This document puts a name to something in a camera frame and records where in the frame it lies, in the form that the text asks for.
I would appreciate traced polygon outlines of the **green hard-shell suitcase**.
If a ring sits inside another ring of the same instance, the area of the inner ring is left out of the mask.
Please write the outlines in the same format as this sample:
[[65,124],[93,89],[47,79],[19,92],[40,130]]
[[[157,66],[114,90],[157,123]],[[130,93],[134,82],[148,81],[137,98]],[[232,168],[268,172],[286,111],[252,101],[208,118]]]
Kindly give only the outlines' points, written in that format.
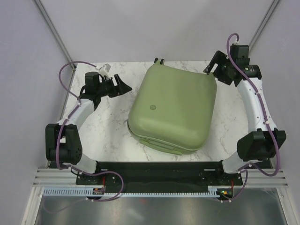
[[141,144],[175,155],[188,155],[207,142],[217,84],[212,74],[166,66],[155,58],[146,71],[127,127]]

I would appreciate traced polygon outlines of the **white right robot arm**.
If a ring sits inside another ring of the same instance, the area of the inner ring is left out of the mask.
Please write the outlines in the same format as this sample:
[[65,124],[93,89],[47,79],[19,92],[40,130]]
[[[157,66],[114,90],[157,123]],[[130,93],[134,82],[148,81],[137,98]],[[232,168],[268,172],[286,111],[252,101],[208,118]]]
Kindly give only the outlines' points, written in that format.
[[263,93],[262,74],[257,65],[250,64],[248,45],[232,44],[227,53],[216,51],[204,73],[212,74],[218,81],[234,84],[241,95],[248,122],[248,134],[237,142],[237,150],[229,158],[220,161],[215,180],[226,184],[247,167],[261,171],[258,162],[276,158],[273,173],[262,174],[273,177],[280,169],[279,149],[286,140],[286,133],[279,130],[268,110]]

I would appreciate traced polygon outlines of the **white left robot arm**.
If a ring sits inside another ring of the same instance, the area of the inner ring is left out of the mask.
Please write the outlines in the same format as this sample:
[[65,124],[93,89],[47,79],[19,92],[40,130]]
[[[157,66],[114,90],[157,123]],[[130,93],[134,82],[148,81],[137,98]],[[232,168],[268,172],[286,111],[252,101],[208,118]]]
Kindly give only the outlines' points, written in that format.
[[92,184],[99,184],[103,173],[97,169],[98,162],[83,153],[79,129],[86,119],[98,108],[103,97],[122,96],[132,88],[118,74],[112,78],[99,72],[87,72],[85,84],[77,102],[66,118],[45,128],[45,154],[48,161],[59,170],[74,169],[86,175]]

